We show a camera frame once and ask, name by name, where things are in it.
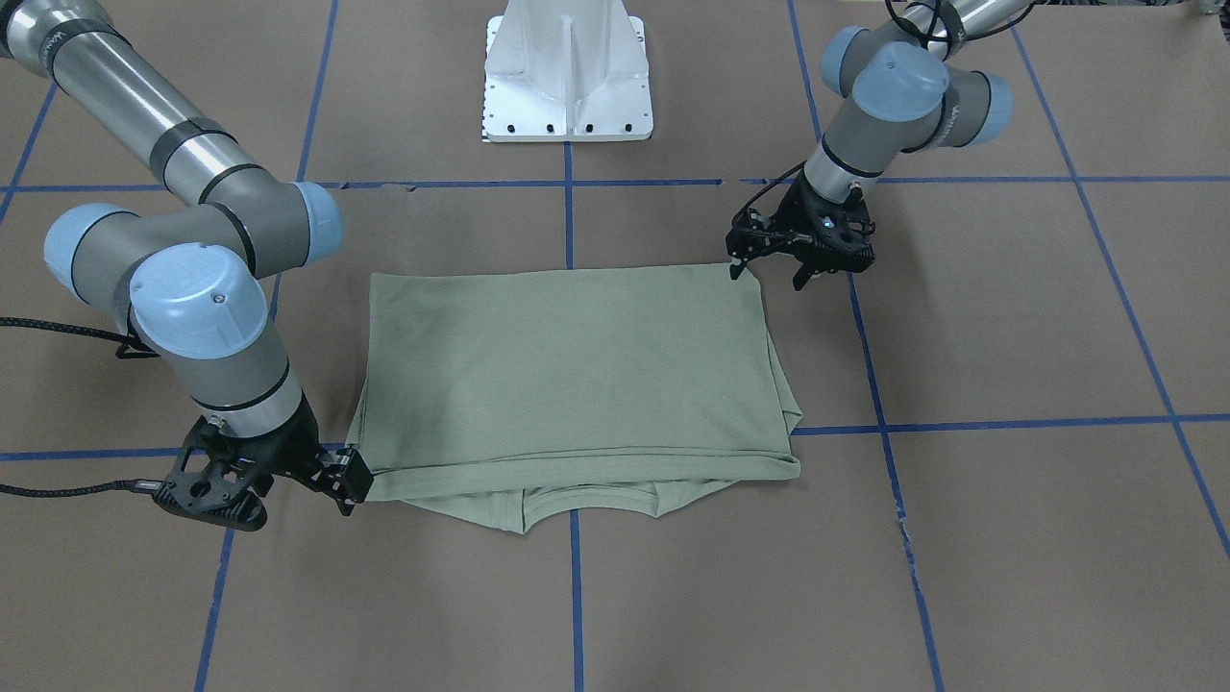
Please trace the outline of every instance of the blue cap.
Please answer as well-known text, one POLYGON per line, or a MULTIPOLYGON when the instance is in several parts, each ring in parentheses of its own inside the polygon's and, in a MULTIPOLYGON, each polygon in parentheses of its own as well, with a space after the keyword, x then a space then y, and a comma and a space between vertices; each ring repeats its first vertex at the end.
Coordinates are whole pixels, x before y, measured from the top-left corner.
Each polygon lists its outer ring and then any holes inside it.
POLYGON ((940 104, 948 90, 948 68, 940 58, 909 43, 881 48, 854 80, 854 102, 868 116, 905 123, 940 104))
POLYGON ((184 359, 234 356, 264 331, 264 291, 235 252, 184 242, 150 254, 128 281, 141 331, 184 359))
POLYGON ((303 263, 308 265, 337 252, 342 246, 346 224, 342 220, 342 209, 337 206, 337 200, 327 189, 315 182, 290 184, 299 188, 299 193, 304 197, 304 206, 308 208, 308 258, 303 263))
POLYGON ((861 26, 845 27, 829 41, 824 47, 824 54, 820 55, 820 79, 838 96, 845 96, 841 93, 841 64, 845 61, 846 50, 850 49, 854 37, 865 31, 867 29, 861 26))
POLYGON ((1007 127, 1007 120, 1012 117, 1012 88, 1000 76, 979 73, 986 77, 986 84, 991 86, 991 102, 986 108, 986 119, 978 134, 969 140, 970 144, 982 144, 999 136, 1007 127))
POLYGON ((43 240, 43 261, 47 262, 47 268, 52 269, 55 278, 60 279, 60 283, 82 302, 85 302, 85 297, 73 285, 73 257, 76 254, 77 245, 81 243, 85 234, 90 232, 96 222, 112 214, 137 215, 114 204, 101 202, 82 204, 64 211, 60 218, 55 219, 55 222, 47 231, 47 238, 43 240))

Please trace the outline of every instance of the fabric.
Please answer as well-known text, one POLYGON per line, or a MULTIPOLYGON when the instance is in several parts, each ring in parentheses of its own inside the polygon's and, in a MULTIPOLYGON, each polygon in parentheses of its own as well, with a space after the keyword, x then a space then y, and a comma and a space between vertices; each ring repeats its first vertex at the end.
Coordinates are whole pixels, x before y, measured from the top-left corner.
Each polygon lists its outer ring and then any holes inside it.
POLYGON ((727 267, 373 274, 349 433, 368 500, 524 533, 572 509, 661 516, 796 478, 802 414, 760 285, 727 267))

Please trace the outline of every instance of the folded cloth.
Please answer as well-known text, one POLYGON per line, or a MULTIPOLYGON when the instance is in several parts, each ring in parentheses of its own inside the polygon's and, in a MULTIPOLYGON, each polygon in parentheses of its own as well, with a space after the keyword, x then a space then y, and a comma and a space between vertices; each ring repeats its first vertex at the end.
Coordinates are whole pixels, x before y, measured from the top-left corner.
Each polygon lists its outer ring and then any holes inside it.
POLYGON ((727 267, 373 274, 348 436, 375 474, 368 500, 524 533, 798 477, 802 414, 760 284, 727 267))

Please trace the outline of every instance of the white plastic stand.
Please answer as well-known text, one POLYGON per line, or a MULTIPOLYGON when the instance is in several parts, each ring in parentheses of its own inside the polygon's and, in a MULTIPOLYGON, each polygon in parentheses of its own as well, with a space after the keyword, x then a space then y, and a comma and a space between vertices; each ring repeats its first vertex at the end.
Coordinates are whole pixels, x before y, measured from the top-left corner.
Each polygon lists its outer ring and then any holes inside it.
POLYGON ((487 22, 482 136, 622 141, 653 133, 645 25, 621 0, 509 0, 487 22))

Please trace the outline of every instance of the robotic arm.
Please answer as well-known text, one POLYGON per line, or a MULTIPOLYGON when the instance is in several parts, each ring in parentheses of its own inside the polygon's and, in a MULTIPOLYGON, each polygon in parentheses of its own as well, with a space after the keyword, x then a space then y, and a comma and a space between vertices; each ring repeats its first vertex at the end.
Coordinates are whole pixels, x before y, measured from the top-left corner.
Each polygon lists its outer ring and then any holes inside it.
POLYGON ((1006 28, 993 29, 1022 9, 1028 11, 1030 0, 936 2, 937 10, 913 2, 875 31, 846 27, 829 42, 822 76, 846 100, 812 157, 734 215, 726 236, 731 278, 738 278, 749 261, 774 252, 802 262, 796 290, 819 273, 866 269, 876 259, 871 247, 876 224, 863 195, 897 154, 978 144, 1007 124, 1012 95, 1002 79, 953 69, 942 60, 968 41, 1006 28), (771 216, 752 206, 795 172, 800 175, 771 216))
POLYGON ((257 165, 95 0, 0 0, 0 57, 53 79, 188 204, 150 218, 86 204, 44 243, 60 283, 150 344, 200 408, 170 474, 140 490, 172 514, 255 531, 266 521, 261 498, 284 476, 349 515, 371 474, 357 451, 320 445, 257 283, 337 250, 333 198, 257 165), (188 471, 196 454, 208 463, 188 471))

